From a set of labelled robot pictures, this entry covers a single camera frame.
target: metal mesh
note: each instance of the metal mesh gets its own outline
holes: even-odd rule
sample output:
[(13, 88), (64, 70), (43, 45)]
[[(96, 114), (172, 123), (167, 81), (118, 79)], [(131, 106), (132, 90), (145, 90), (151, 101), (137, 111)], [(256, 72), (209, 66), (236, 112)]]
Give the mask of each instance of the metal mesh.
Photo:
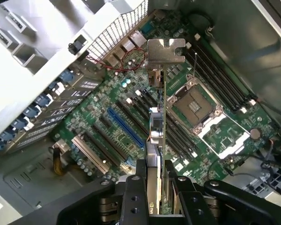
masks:
[(90, 57), (103, 59), (147, 14), (148, 0), (143, 1), (134, 11), (122, 14), (89, 47)]

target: gray metal panel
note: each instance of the gray metal panel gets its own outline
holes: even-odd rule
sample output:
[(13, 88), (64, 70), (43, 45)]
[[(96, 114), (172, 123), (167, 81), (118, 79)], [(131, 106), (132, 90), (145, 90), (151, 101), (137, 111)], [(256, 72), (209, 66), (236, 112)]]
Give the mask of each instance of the gray metal panel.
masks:
[(53, 144), (49, 139), (43, 139), (20, 152), (0, 158), (0, 196), (22, 216), (37, 209), (39, 202), (43, 206), (86, 184), (86, 181), (77, 180), (80, 174), (76, 171), (62, 177), (52, 172), (51, 159), (47, 158), (52, 157), (48, 147)]
[[(214, 49), (261, 100), (281, 110), (281, 30), (257, 0), (194, 1), (215, 20)], [(200, 27), (205, 19), (193, 16)], [(268, 110), (281, 125), (281, 116)]]

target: screw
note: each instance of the screw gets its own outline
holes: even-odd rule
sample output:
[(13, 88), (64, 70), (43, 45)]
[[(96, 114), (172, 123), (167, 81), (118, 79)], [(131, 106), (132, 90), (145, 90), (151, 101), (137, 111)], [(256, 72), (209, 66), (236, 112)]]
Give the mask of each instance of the screw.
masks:
[(186, 181), (186, 177), (178, 177), (179, 181)]
[(220, 115), (220, 114), (221, 114), (221, 111), (219, 111), (219, 110), (215, 110), (214, 114), (215, 114), (216, 116), (218, 116), (218, 115)]
[(134, 177), (132, 177), (131, 179), (133, 179), (133, 180), (139, 180), (140, 177), (139, 177), (139, 176), (134, 176)]
[(216, 181), (211, 181), (210, 184), (211, 184), (211, 186), (214, 186), (214, 187), (219, 186), (219, 183)]
[(109, 181), (108, 180), (105, 180), (105, 181), (102, 181), (101, 182), (101, 185), (108, 185), (109, 184)]

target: mounting hole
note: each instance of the mounting hole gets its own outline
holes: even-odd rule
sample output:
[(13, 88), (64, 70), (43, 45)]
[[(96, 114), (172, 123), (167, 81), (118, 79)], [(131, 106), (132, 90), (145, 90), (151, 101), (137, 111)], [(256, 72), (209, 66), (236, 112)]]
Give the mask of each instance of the mounting hole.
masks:
[(204, 211), (203, 211), (203, 210), (198, 209), (198, 210), (197, 210), (197, 213), (198, 213), (200, 216), (202, 216), (202, 215), (204, 214)]
[(133, 214), (136, 214), (136, 213), (139, 213), (139, 209), (138, 208), (134, 208), (134, 209), (131, 209), (131, 212), (133, 213)]
[(139, 199), (138, 196), (133, 196), (133, 197), (131, 198), (132, 201), (137, 201), (138, 199)]

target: metal bracket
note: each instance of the metal bracket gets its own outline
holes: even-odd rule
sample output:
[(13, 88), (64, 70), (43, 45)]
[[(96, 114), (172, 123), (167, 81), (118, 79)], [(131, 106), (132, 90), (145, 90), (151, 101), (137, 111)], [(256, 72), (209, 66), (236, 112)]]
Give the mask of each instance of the metal bracket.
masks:
[(177, 48), (185, 47), (185, 39), (170, 39), (164, 46), (163, 39), (148, 40), (148, 63), (150, 65), (177, 64), (185, 62), (185, 56), (175, 54)]

